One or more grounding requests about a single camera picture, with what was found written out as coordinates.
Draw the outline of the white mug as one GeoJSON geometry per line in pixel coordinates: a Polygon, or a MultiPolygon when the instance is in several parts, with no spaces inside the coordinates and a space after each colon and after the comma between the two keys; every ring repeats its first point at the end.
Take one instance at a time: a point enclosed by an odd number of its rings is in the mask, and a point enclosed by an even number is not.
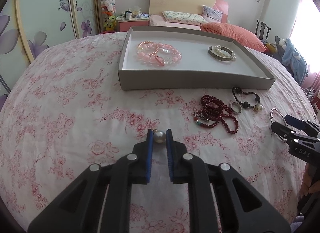
{"type": "Polygon", "coordinates": [[[125,13],[126,20],[131,20],[131,17],[132,17],[132,12],[131,11],[126,11],[126,13],[125,13]]]}

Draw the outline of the large pearl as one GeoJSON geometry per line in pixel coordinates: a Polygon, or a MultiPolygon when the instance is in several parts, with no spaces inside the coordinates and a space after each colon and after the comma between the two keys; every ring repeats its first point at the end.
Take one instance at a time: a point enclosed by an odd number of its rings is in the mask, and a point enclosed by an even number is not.
{"type": "Polygon", "coordinates": [[[166,134],[163,131],[154,131],[153,132],[153,141],[162,144],[166,141],[166,134]]]}

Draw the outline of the plush toy display tube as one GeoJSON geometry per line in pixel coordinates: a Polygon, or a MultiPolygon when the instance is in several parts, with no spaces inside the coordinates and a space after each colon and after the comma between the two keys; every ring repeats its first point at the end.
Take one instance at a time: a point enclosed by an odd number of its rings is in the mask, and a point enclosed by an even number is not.
{"type": "Polygon", "coordinates": [[[104,33],[116,30],[116,0],[100,0],[100,26],[104,33]]]}

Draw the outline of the pink floral bedsheet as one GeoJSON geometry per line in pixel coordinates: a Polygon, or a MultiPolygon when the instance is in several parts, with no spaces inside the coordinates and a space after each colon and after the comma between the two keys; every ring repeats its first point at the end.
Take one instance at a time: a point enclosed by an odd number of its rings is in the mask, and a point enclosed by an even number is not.
{"type": "Polygon", "coordinates": [[[289,222],[297,214],[305,163],[271,132],[292,115],[316,122],[304,91],[275,59],[255,56],[275,77],[259,91],[263,109],[238,115],[231,135],[222,125],[193,121],[200,98],[225,103],[222,89],[122,91],[118,62],[124,33],[91,36],[45,50],[27,68],[1,110],[1,199],[23,230],[89,165],[110,165],[145,140],[148,130],[172,130],[204,162],[229,163],[289,222]]]}

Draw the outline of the thin silver bangle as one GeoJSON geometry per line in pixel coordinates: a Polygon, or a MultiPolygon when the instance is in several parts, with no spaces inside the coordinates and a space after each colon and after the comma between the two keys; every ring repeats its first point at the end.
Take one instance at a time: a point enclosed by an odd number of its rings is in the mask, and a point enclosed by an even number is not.
{"type": "Polygon", "coordinates": [[[270,123],[272,125],[272,122],[279,122],[280,124],[284,125],[284,126],[288,126],[288,124],[285,121],[285,116],[280,112],[280,110],[276,109],[276,108],[272,108],[270,110],[269,113],[269,119],[270,119],[270,123]]]}

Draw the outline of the coral folded duvet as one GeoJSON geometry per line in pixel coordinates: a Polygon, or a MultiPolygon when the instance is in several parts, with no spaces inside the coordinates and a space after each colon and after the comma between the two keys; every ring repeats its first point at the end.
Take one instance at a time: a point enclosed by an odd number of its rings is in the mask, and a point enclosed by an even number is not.
{"type": "Polygon", "coordinates": [[[232,38],[242,46],[257,50],[258,52],[266,50],[264,44],[254,33],[237,25],[208,22],[201,25],[201,30],[232,38]]]}

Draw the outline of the lavender pillow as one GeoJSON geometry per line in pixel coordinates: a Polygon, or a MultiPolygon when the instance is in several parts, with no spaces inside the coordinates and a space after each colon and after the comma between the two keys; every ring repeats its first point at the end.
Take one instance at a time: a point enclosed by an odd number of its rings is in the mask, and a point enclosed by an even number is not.
{"type": "Polygon", "coordinates": [[[208,22],[222,22],[223,12],[203,5],[202,17],[208,22]]]}

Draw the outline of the grey cardboard tray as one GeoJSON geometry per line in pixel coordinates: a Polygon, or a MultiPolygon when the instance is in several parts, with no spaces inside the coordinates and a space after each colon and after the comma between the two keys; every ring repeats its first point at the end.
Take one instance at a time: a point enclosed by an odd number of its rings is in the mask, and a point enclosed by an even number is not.
{"type": "Polygon", "coordinates": [[[275,77],[253,52],[234,39],[199,30],[135,26],[125,38],[118,76],[122,90],[169,88],[270,89],[275,77]],[[223,45],[236,60],[208,53],[223,45]]]}

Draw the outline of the wide silver cuff bangle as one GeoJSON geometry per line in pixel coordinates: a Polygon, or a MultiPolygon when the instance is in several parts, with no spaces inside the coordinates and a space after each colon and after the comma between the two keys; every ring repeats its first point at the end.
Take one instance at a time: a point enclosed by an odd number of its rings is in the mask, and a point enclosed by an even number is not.
{"type": "Polygon", "coordinates": [[[230,62],[236,60],[234,51],[223,45],[210,46],[208,48],[208,53],[219,61],[230,62]]]}

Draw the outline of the blue plush garment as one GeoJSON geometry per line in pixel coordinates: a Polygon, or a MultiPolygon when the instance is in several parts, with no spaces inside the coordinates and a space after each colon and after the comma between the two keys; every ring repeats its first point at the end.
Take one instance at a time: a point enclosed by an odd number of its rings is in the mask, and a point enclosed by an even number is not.
{"type": "Polygon", "coordinates": [[[290,67],[293,72],[293,78],[295,81],[302,85],[305,78],[308,76],[308,66],[303,56],[299,51],[294,47],[290,39],[286,39],[286,48],[284,54],[281,58],[281,63],[290,67]]]}

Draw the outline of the pink curtain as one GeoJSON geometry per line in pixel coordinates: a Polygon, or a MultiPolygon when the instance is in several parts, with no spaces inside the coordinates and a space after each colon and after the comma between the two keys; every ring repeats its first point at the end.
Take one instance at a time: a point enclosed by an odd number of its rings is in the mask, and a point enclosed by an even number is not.
{"type": "Polygon", "coordinates": [[[290,40],[308,66],[303,88],[319,91],[319,9],[313,0],[299,0],[290,40]]]}

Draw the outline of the pink bedside cabinet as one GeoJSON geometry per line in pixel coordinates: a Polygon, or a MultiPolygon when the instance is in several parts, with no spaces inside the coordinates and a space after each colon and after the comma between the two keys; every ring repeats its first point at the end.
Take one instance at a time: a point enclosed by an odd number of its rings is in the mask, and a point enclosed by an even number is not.
{"type": "Polygon", "coordinates": [[[149,18],[133,18],[130,20],[118,20],[117,21],[117,31],[127,32],[131,27],[134,26],[148,26],[149,18]]]}

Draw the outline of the beige pink headboard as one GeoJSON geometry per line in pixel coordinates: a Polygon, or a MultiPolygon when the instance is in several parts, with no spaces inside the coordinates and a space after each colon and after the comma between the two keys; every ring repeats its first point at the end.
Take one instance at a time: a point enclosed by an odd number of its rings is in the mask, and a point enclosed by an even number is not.
{"type": "Polygon", "coordinates": [[[149,0],[149,14],[162,16],[163,11],[177,11],[200,15],[204,5],[222,11],[222,22],[228,22],[229,5],[224,0],[149,0]]]}

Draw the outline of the black wooden chair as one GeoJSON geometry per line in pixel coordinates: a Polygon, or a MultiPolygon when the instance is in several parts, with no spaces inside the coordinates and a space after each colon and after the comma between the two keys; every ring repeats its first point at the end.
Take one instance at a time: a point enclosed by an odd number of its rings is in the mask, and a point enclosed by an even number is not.
{"type": "Polygon", "coordinates": [[[267,41],[270,30],[271,28],[267,24],[257,19],[255,35],[260,41],[267,41]]]}

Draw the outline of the floral pillow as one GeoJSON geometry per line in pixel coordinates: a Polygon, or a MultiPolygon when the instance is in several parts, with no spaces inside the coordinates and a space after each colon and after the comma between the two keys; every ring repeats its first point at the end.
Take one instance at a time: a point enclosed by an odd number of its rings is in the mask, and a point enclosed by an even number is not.
{"type": "Polygon", "coordinates": [[[201,15],[192,13],[163,11],[162,14],[165,20],[171,23],[201,26],[202,24],[207,22],[201,15]]]}

